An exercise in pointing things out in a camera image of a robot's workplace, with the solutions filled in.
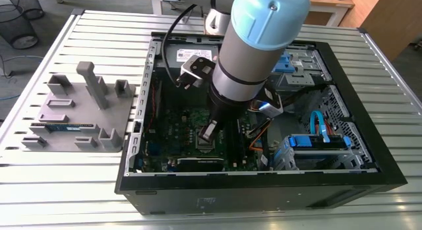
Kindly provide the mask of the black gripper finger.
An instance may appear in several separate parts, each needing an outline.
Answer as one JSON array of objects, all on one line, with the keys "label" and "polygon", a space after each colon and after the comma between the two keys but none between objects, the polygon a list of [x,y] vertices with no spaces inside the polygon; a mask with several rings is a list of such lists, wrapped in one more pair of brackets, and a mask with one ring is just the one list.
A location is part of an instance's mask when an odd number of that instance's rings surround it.
[{"label": "black gripper finger", "polygon": [[211,122],[201,129],[200,138],[207,142],[212,142],[217,133],[219,122],[216,120],[211,120]]}]

